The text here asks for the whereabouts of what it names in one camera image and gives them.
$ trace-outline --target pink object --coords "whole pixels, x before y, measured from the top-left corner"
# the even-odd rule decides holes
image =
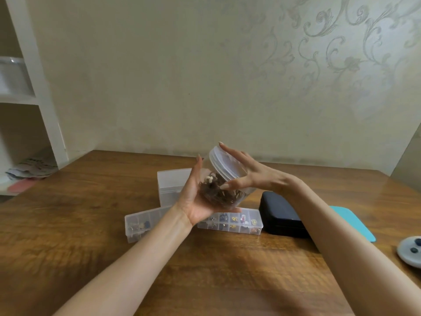
[[[34,184],[36,182],[38,182],[40,179],[23,179],[23,180],[18,180],[15,184],[11,185],[8,187],[7,191],[9,193],[22,193],[24,191],[26,191],[28,188],[34,186]]]

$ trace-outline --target brown wooden tabletop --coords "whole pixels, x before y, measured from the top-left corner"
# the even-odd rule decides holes
[[[51,315],[127,243],[124,216],[159,207],[157,171],[193,158],[93,151],[0,204],[0,314]],[[421,195],[378,171],[270,164],[302,178],[329,205],[350,208],[375,245],[396,256],[421,234]],[[261,191],[242,204],[258,208]],[[193,228],[137,315],[352,315],[310,240]]]

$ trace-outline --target black case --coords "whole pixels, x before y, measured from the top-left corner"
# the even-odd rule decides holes
[[[281,195],[263,192],[259,211],[264,230],[269,234],[310,237],[294,208]]]

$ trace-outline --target forearm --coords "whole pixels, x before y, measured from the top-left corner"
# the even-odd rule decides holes
[[[276,183],[294,207],[357,316],[421,315],[419,289],[302,181]]]
[[[55,316],[133,315],[191,228],[186,215],[171,208],[153,230],[77,292]]]

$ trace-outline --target person's right arm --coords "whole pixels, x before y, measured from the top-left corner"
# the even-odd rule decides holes
[[[248,175],[221,186],[256,187],[282,195],[301,218],[356,316],[420,316],[421,289],[295,176],[271,169],[250,155],[221,148]]]

